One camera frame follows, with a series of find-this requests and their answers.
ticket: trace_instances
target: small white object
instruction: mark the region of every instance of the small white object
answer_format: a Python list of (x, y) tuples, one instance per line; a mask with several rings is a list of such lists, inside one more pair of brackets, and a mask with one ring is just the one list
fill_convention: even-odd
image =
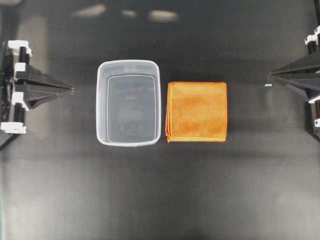
[(16, 76), (17, 76), (17, 72), (25, 72), (26, 71), (26, 63), (25, 62), (17, 62), (15, 65), (14, 65), (14, 74), (13, 74), (13, 78), (15, 80), (16, 79)]
[(316, 101), (320, 100), (320, 95), (319, 96), (316, 96), (315, 98), (309, 100), (309, 103), (310, 104), (314, 104)]
[(314, 120), (314, 125), (315, 125), (317, 128), (320, 128), (320, 118)]
[(315, 35), (319, 35), (319, 34), (320, 34), (320, 26), (318, 26), (318, 27), (314, 30), (314, 34), (315, 34)]
[(22, 104), (22, 107), (26, 111), (29, 111), (29, 108), (27, 107), (27, 104), (24, 101), (24, 93), (22, 91), (14, 91), (12, 93), (11, 104), (15, 106), (17, 103)]
[(29, 42), (25, 40), (9, 40), (8, 41), (8, 48), (12, 49), (12, 53), (15, 56), (19, 56), (20, 47), (26, 48), (26, 54), (29, 54), (32, 57), (32, 50), (29, 47)]
[(309, 35), (304, 39), (304, 43), (305, 45), (308, 45), (308, 43), (310, 42), (315, 42), (317, 45), (319, 44), (318, 42), (318, 35), (314, 34), (314, 35)]
[(22, 122), (1, 122), (0, 129), (7, 134), (26, 134), (27, 127)]

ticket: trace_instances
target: black metal frame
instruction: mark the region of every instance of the black metal frame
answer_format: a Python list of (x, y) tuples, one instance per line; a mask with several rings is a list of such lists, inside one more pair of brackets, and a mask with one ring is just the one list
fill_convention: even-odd
[[(307, 48), (308, 56), (271, 71), (269, 79), (295, 91), (303, 96), (305, 101), (310, 101), (320, 96), (320, 72), (318, 73), (320, 70), (320, 50), (317, 50), (315, 41), (309, 42)], [(309, 107), (312, 132), (320, 140), (320, 127), (315, 125), (315, 121), (320, 119), (320, 100), (310, 103)]]
[[(4, 41), (0, 48), (0, 123), (8, 122), (11, 110), (13, 89), (23, 92), (23, 102), (29, 109), (58, 99), (64, 95), (73, 94), (74, 87), (43, 74), (29, 65), (30, 56), (25, 47), (20, 47), (19, 63), (25, 63), (25, 71), (17, 71), (14, 77), (14, 55)], [(14, 106), (13, 122), (25, 124), (25, 108), (21, 103)], [(0, 130), (0, 150), (7, 146), (20, 134), (5, 133)]]

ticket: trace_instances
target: folded microfiber cloth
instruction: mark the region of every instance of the folded microfiber cloth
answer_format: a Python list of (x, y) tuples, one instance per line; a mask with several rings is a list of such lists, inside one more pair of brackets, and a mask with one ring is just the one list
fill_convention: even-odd
[(225, 142), (228, 126), (227, 84), (168, 84), (165, 135), (168, 142)]

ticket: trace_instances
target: plastic container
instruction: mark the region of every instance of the plastic container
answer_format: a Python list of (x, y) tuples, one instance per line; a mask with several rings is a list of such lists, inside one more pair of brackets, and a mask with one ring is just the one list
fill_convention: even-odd
[(148, 60), (107, 61), (96, 84), (96, 136), (105, 145), (155, 144), (161, 134), (159, 67)]

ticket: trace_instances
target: white bracket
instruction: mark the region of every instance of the white bracket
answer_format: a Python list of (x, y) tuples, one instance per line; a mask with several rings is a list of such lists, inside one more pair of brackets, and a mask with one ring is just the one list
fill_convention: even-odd
[(317, 34), (309, 35), (304, 39), (305, 45), (308, 45), (308, 43), (310, 42), (315, 42), (318, 45), (319, 44), (318, 35)]
[(318, 27), (314, 30), (314, 34), (315, 34), (315, 35), (319, 35), (319, 34), (320, 34), (320, 26), (318, 26)]
[(20, 47), (26, 48), (26, 54), (29, 54), (32, 57), (32, 50), (29, 47), (29, 42), (24, 40), (9, 40), (8, 41), (8, 48), (12, 49), (12, 53), (15, 56), (19, 56)]
[(25, 62), (17, 62), (14, 64), (14, 73), (13, 73), (13, 78), (14, 80), (17, 80), (17, 72), (25, 72), (26, 71), (26, 63)]
[(22, 104), (22, 107), (26, 110), (29, 111), (29, 108), (27, 104), (24, 101), (24, 93), (22, 91), (14, 91), (12, 93), (12, 99), (11, 99), (11, 104), (16, 105), (16, 104)]
[(27, 127), (22, 122), (8, 121), (1, 122), (0, 129), (6, 134), (26, 134)]
[(309, 103), (310, 104), (314, 104), (316, 101), (320, 100), (320, 95), (319, 96), (316, 96), (315, 98), (309, 100)]
[(314, 125), (316, 128), (320, 128), (320, 118), (314, 120)]

